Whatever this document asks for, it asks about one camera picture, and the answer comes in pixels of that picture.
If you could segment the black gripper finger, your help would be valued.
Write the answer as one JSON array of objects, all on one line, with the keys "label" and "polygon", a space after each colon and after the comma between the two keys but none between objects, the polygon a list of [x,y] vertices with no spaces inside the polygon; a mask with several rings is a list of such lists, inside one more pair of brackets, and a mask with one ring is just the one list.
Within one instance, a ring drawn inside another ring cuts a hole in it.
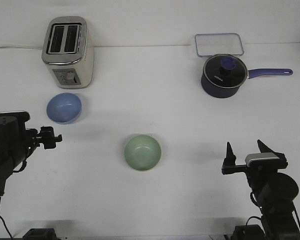
[{"label": "black gripper finger", "polygon": [[236,159],[237,157],[234,155],[233,153],[233,149],[232,146],[230,144],[230,142],[227,142],[226,144],[226,155],[225,158],[223,160],[223,167],[233,167],[236,165]]},{"label": "black gripper finger", "polygon": [[61,142],[62,140],[63,140],[63,137],[62,137],[61,134],[59,134],[58,136],[54,136],[54,137],[53,137],[53,142],[54,142],[54,143],[59,143],[59,142]]},{"label": "black gripper finger", "polygon": [[274,168],[286,168],[288,166],[288,161],[284,153],[276,152],[269,148],[265,143],[260,139],[257,140],[257,145],[261,153],[272,153],[277,158],[273,160],[267,160],[267,164],[273,166]]}]

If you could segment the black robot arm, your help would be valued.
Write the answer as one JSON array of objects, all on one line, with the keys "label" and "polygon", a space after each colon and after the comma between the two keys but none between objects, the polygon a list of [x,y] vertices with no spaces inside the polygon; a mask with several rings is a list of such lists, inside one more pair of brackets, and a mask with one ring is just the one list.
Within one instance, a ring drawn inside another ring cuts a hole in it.
[{"label": "black robot arm", "polygon": [[43,145],[44,149],[54,149],[63,140],[51,126],[26,128],[30,118],[27,111],[0,112],[0,202],[7,179],[25,169],[36,148]]},{"label": "black robot arm", "polygon": [[299,193],[296,181],[281,172],[288,166],[283,153],[276,152],[257,140],[258,153],[246,156],[245,163],[236,164],[231,144],[221,172],[223,175],[244,173],[251,188],[250,200],[258,207],[261,225],[237,225],[232,240],[300,240],[300,219],[294,205]]}]

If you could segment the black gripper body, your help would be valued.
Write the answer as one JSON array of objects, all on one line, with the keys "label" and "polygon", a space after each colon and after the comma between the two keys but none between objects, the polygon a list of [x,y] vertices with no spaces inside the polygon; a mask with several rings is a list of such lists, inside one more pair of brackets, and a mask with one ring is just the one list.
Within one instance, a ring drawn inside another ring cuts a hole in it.
[{"label": "black gripper body", "polygon": [[248,167],[247,165],[223,165],[221,172],[223,175],[230,175],[234,173],[245,173],[247,182],[250,188],[260,188],[269,179],[270,176],[276,174],[278,170],[286,169],[287,163],[280,163],[275,165],[259,165],[255,167]]},{"label": "black gripper body", "polygon": [[25,150],[35,150],[43,144],[45,150],[54,149],[57,146],[57,137],[52,126],[42,126],[40,131],[35,128],[25,129]]}]

